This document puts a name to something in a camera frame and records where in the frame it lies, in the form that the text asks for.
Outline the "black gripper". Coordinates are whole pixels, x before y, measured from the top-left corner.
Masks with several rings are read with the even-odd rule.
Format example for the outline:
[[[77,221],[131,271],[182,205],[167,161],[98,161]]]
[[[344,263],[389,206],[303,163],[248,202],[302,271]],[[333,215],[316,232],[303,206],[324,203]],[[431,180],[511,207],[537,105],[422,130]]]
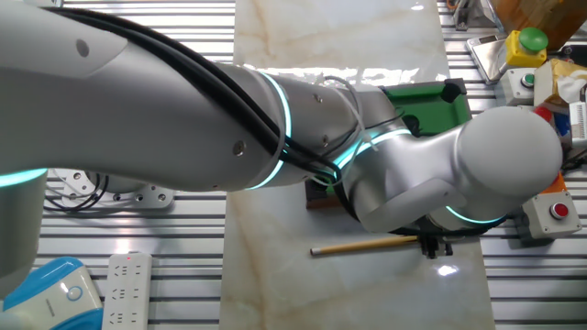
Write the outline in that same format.
[[[452,256],[454,254],[452,242],[453,232],[445,230],[418,230],[418,237],[422,254],[428,259],[435,259],[438,251],[438,241],[441,242],[443,255]]]

